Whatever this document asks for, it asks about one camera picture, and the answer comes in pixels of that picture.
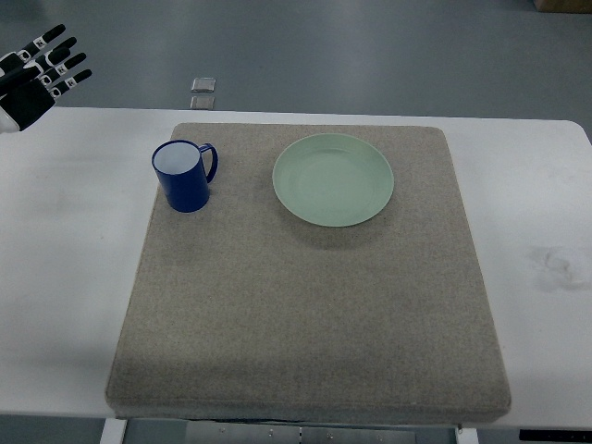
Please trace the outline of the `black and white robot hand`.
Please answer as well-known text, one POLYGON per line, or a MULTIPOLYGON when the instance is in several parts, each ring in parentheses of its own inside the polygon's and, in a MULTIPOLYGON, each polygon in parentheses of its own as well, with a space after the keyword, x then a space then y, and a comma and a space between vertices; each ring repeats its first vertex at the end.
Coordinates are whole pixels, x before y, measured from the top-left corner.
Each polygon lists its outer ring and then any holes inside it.
POLYGON ((88 68, 73 69, 86 59, 71 54, 77 42, 69 37, 53 43, 66 30, 58 24, 34 38, 18 51, 1 56, 1 131, 15 133, 37 122, 56 101, 93 74, 88 68))

